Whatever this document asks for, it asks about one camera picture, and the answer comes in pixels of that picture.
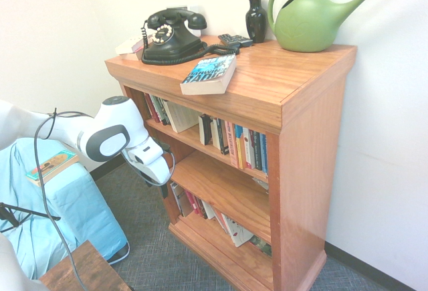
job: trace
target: rotary dial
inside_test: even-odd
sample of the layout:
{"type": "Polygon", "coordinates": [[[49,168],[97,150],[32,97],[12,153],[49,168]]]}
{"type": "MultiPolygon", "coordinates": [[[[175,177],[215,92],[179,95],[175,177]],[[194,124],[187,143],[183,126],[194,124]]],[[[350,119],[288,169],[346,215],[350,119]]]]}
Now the rotary dial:
{"type": "Polygon", "coordinates": [[[173,36],[174,30],[170,25],[160,26],[156,32],[153,33],[153,42],[157,44],[162,44],[170,40],[173,36]]]}

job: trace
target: light blue sheet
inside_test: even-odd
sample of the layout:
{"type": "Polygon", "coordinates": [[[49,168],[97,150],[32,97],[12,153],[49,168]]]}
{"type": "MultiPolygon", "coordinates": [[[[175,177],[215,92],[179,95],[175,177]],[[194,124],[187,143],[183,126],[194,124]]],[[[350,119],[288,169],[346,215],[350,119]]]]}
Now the light blue sheet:
{"type": "MultiPolygon", "coordinates": [[[[39,160],[65,149],[54,140],[39,140],[39,160]]],[[[33,140],[22,138],[0,151],[0,202],[45,213],[41,189],[26,179],[26,172],[35,168],[33,140]]],[[[60,216],[57,221],[69,248],[76,249],[87,239],[106,259],[110,259],[126,243],[126,236],[107,206],[87,170],[76,163],[45,186],[49,210],[60,216]]],[[[20,220],[26,214],[14,211],[20,220]]],[[[0,220],[0,231],[10,223],[0,220]]],[[[49,219],[31,216],[23,225],[4,235],[12,242],[25,274],[39,278],[66,256],[55,228],[49,219]]]]}

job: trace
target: table top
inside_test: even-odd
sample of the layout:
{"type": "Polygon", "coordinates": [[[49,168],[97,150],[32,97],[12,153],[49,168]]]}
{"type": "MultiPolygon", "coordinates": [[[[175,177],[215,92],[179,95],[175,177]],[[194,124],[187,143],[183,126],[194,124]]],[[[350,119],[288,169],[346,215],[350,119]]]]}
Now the table top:
{"type": "MultiPolygon", "coordinates": [[[[130,291],[89,241],[84,242],[72,254],[80,279],[88,291],[130,291]]],[[[44,274],[40,281],[51,291],[82,291],[68,257],[44,274]]]]}
{"type": "MultiPolygon", "coordinates": [[[[216,36],[205,35],[202,40],[209,45],[219,43],[216,36]]],[[[242,126],[251,124],[279,132],[284,125],[284,107],[294,111],[301,106],[300,100],[294,100],[297,94],[302,102],[317,97],[335,78],[349,72],[356,56],[356,47],[351,45],[332,45],[323,52],[299,53],[282,49],[276,40],[240,50],[235,73],[226,93],[220,95],[181,93],[180,83],[200,59],[173,66],[153,66],[118,56],[106,60],[106,65],[123,86],[199,108],[226,120],[240,121],[242,126]]]]}

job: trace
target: gray carpet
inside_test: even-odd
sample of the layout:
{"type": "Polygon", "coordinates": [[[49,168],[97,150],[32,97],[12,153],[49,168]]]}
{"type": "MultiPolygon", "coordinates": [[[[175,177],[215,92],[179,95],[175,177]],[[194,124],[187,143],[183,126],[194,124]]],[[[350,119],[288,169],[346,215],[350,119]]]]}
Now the gray carpet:
{"type": "MultiPolygon", "coordinates": [[[[130,255],[114,264],[136,291],[232,291],[219,274],[168,230],[156,188],[122,165],[96,181],[130,243],[130,255]]],[[[311,291],[385,291],[328,258],[311,291]]]]}

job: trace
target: remote control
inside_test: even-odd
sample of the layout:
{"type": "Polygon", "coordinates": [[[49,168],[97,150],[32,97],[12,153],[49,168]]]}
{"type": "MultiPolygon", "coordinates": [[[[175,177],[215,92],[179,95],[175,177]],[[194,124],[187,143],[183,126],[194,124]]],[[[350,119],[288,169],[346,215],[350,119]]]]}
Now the remote control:
{"type": "Polygon", "coordinates": [[[219,35],[219,39],[223,45],[228,45],[230,47],[239,46],[239,47],[249,47],[253,44],[253,40],[245,38],[241,35],[229,35],[224,33],[219,35]]]}

